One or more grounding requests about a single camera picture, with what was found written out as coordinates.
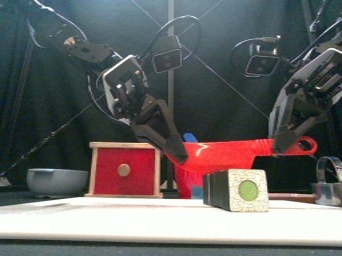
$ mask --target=red box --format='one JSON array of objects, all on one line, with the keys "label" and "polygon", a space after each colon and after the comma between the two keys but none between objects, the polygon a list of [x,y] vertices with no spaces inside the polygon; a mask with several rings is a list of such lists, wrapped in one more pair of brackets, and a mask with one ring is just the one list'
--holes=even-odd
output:
[{"label": "red box", "polygon": [[147,143],[91,142],[87,196],[162,197],[160,151]]}]

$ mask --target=black backdrop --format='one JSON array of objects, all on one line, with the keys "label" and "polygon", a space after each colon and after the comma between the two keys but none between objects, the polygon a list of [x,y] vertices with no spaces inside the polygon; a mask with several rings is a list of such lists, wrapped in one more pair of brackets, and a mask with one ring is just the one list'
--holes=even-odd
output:
[{"label": "black backdrop", "polygon": [[[168,19],[167,0],[45,0],[84,31],[93,43],[107,43],[121,55],[142,54]],[[311,0],[310,12],[321,1]],[[243,40],[280,35],[280,54],[292,59],[309,45],[302,1],[175,0],[175,17],[200,19],[203,36],[195,57],[175,70],[174,119],[180,134],[199,141],[250,140],[267,137],[268,113],[283,85],[279,75],[251,79],[234,72],[228,53]],[[321,30],[337,20],[341,1],[331,0]],[[175,27],[175,33],[184,25]],[[191,49],[195,30],[180,36]],[[84,72],[53,49],[29,40],[25,19],[16,7],[0,11],[0,167],[5,170],[41,139],[49,137],[91,104]],[[147,70],[155,98],[168,97],[167,74]],[[309,135],[317,139],[315,157],[341,157],[339,108],[331,125]],[[89,107],[49,142],[8,173],[13,184],[25,184],[28,168],[89,170],[92,141],[135,142],[130,127],[112,123]],[[267,171],[270,191],[309,191],[315,181],[313,157],[258,157],[255,168]]]}]

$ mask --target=green circle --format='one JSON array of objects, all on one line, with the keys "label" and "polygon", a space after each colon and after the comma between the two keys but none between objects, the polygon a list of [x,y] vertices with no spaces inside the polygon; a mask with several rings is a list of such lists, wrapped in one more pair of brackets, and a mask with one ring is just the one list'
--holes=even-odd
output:
[{"label": "green circle", "polygon": [[255,200],[259,194],[259,189],[256,184],[250,180],[244,180],[239,185],[239,194],[243,200],[246,201]]}]

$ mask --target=wire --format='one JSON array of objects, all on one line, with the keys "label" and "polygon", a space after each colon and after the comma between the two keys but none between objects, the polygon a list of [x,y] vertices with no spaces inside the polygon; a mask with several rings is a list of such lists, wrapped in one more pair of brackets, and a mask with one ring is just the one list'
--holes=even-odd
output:
[{"label": "wire", "polygon": [[202,37],[202,27],[200,27],[200,23],[199,23],[199,20],[196,17],[191,16],[191,15],[186,15],[186,16],[180,16],[175,19],[172,19],[170,22],[166,23],[166,25],[159,29],[152,41],[150,42],[146,50],[143,51],[143,54],[140,55],[140,60],[143,61],[147,56],[148,56],[148,53],[151,52],[154,46],[155,46],[155,43],[162,35],[162,33],[176,23],[179,22],[180,20],[191,20],[192,21],[192,24],[196,25],[196,28],[198,28],[198,40],[196,40],[196,43],[195,43],[195,46],[194,46],[194,49],[192,51],[190,52],[190,54],[183,58],[183,61],[186,59],[188,59],[188,57],[191,57],[196,50],[198,50],[198,47],[199,47],[199,41],[200,41],[200,37]]}]

